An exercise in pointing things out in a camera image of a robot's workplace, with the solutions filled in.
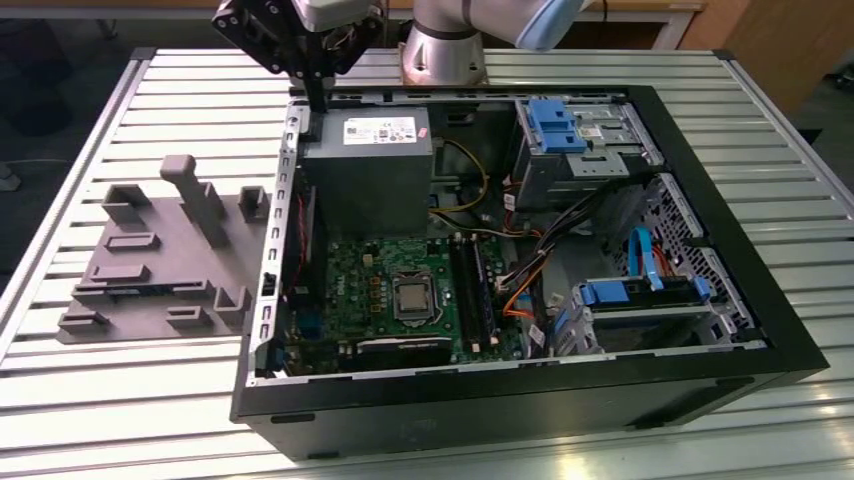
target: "motherboard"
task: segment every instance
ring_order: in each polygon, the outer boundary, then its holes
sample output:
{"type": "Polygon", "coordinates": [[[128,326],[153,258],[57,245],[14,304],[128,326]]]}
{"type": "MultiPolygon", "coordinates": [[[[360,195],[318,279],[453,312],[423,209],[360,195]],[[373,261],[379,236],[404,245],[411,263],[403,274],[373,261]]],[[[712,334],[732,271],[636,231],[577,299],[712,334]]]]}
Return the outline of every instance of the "motherboard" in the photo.
{"type": "Polygon", "coordinates": [[[297,313],[290,370],[348,371],[353,358],[357,369],[429,364],[431,356],[445,365],[519,359],[519,329],[499,319],[491,290],[504,269],[495,237],[330,243],[325,306],[297,313]],[[417,358],[395,362],[403,351],[417,358]]]}

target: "metal workbench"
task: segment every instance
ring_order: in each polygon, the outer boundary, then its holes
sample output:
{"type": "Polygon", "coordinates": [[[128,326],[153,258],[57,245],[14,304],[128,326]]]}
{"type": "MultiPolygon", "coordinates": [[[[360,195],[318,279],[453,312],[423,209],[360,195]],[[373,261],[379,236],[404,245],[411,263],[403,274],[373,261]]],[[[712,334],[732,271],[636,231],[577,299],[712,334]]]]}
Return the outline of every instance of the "metal workbench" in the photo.
{"type": "MultiPolygon", "coordinates": [[[[236,51],[161,50],[124,71],[0,301],[0,476],[854,476],[854,202],[743,70],[704,52],[491,51],[487,63],[495,84],[657,88],[831,368],[677,429],[294,465],[228,421],[236,337],[73,346],[52,338],[112,183],[174,195],[158,159],[189,153],[220,194],[272,185],[286,81],[236,51]]],[[[397,76],[395,51],[372,51],[340,83],[397,76]]]]}

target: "gray robot arm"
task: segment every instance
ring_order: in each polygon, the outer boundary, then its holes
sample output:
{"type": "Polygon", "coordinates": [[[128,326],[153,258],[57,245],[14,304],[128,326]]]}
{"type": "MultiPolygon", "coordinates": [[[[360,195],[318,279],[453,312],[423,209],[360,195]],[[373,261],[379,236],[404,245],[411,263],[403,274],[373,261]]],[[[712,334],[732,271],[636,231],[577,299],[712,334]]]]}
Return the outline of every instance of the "gray robot arm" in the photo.
{"type": "MultiPolygon", "coordinates": [[[[528,50],[553,48],[593,0],[416,0],[404,80],[469,85],[485,78],[480,32],[528,50]]],[[[286,72],[312,111],[380,30],[379,0],[221,0],[213,27],[269,70],[286,72]]]]}
{"type": "Polygon", "coordinates": [[[405,81],[471,85],[487,76],[480,33],[543,51],[565,35],[593,0],[416,0],[415,26],[403,51],[405,81]]]}

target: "sticker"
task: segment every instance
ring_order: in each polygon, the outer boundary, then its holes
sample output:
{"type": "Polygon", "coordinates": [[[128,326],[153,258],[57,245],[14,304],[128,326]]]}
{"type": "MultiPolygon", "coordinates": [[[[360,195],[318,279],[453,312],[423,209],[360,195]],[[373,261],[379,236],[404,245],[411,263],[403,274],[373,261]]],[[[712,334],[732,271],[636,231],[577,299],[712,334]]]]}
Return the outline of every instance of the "sticker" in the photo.
{"type": "Polygon", "coordinates": [[[599,137],[601,138],[601,130],[597,127],[579,127],[577,133],[581,134],[581,137],[599,137]]]}
{"type": "Polygon", "coordinates": [[[504,194],[504,210],[516,211],[516,197],[508,193],[504,194]]]}
{"type": "Polygon", "coordinates": [[[533,340],[540,347],[545,345],[545,334],[533,324],[531,324],[531,328],[528,328],[528,337],[531,337],[531,340],[533,340]]]}
{"type": "Polygon", "coordinates": [[[344,145],[415,142],[415,117],[348,118],[344,122],[344,145]]]}

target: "blue cable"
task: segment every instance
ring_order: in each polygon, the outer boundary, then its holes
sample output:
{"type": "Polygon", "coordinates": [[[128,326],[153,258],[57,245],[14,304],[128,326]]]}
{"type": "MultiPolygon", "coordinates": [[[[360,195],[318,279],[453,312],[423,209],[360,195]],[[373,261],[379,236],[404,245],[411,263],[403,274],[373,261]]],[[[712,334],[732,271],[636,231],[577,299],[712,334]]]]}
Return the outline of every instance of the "blue cable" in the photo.
{"type": "Polygon", "coordinates": [[[643,275],[649,279],[652,291],[661,290],[664,284],[657,276],[655,257],[652,256],[652,234],[645,227],[635,227],[628,236],[628,276],[640,275],[637,265],[637,246],[640,246],[640,258],[643,259],[643,275]]]}

